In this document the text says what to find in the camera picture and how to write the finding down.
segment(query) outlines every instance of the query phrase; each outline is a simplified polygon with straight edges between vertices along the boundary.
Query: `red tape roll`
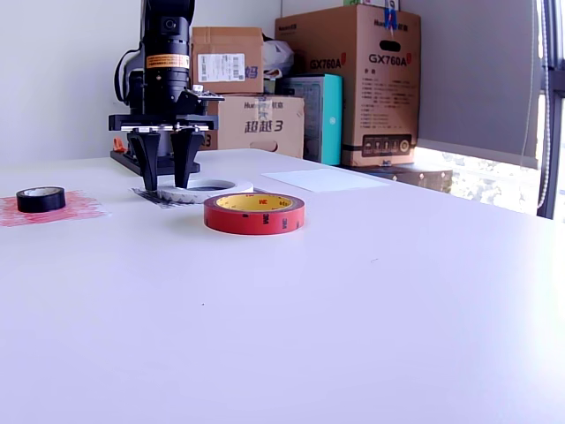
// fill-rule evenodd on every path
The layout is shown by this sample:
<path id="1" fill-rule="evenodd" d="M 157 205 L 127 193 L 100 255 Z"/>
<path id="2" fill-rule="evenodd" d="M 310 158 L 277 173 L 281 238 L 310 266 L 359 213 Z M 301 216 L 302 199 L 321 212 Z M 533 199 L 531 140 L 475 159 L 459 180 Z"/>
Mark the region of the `red tape roll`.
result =
<path id="1" fill-rule="evenodd" d="M 226 194 L 204 202 L 206 226 L 230 234 L 283 234 L 302 227 L 304 220 L 304 202 L 281 194 Z"/>

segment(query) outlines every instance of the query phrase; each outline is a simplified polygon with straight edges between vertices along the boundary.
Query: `table surface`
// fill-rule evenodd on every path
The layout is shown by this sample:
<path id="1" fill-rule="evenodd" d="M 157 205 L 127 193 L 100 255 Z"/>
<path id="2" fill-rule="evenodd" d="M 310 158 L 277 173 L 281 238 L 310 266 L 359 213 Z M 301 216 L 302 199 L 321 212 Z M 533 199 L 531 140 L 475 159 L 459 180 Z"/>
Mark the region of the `table surface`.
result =
<path id="1" fill-rule="evenodd" d="M 0 170 L 0 197 L 64 186 L 112 214 L 0 228 L 1 423 L 565 423 L 563 226 L 390 181 L 311 193 L 261 174 L 323 165 L 257 150 L 198 160 L 304 199 L 305 227 L 209 230 L 110 159 Z"/>

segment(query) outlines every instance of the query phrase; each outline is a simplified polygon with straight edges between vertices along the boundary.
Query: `tape roll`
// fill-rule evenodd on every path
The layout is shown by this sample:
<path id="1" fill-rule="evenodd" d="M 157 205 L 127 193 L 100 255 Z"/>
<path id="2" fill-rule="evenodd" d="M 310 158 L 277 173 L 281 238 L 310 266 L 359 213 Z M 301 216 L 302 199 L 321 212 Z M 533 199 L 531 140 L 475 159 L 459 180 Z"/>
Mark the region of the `tape roll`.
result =
<path id="1" fill-rule="evenodd" d="M 187 188 L 166 185 L 157 188 L 157 196 L 164 201 L 188 205 L 201 204 L 207 199 L 224 194 L 252 193 L 253 184 L 247 181 L 223 181 L 220 179 L 194 179 Z"/>
<path id="2" fill-rule="evenodd" d="M 64 189 L 61 187 L 28 188 L 16 193 L 18 210 L 27 214 L 40 214 L 64 208 Z"/>
<path id="3" fill-rule="evenodd" d="M 304 221 L 304 202 L 281 194 L 230 194 L 204 202 L 206 226 L 230 234 L 283 234 L 302 227 Z"/>

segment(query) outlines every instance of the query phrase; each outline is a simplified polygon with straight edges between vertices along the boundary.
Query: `window frame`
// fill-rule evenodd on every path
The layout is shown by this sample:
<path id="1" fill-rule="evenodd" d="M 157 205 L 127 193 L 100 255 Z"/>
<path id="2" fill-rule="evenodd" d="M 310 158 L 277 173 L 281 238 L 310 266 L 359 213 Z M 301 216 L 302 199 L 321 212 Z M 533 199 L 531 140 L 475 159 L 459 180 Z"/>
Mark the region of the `window frame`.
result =
<path id="1" fill-rule="evenodd" d="M 548 153 L 551 153 L 548 170 L 549 179 L 546 198 L 541 208 L 538 209 L 538 216 L 554 219 L 558 191 L 559 161 L 561 155 L 561 114 L 562 104 L 565 100 L 565 60 L 562 54 L 564 33 L 561 22 L 560 0 L 541 1 L 545 6 L 547 23 L 547 64 L 549 71 L 549 93 L 547 95 L 549 96 L 549 102 L 552 108 L 549 112 L 551 147 L 550 152 L 547 152 L 546 140 L 544 140 L 544 154 L 541 161 L 540 196 L 542 194 L 546 178 Z"/>

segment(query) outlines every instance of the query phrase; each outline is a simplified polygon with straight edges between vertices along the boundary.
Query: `white tape roll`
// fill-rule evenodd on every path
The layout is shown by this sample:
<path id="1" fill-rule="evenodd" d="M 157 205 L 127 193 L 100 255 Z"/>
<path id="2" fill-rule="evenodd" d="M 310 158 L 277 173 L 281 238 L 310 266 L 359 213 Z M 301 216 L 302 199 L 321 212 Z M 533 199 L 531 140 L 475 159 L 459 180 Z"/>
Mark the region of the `white tape roll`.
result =
<path id="1" fill-rule="evenodd" d="M 188 182 L 187 188 L 178 188 L 173 185 L 157 188 L 157 196 L 160 199 L 188 205 L 201 204 L 211 197 L 236 193 L 253 193 L 253 184 L 247 181 L 194 179 Z"/>

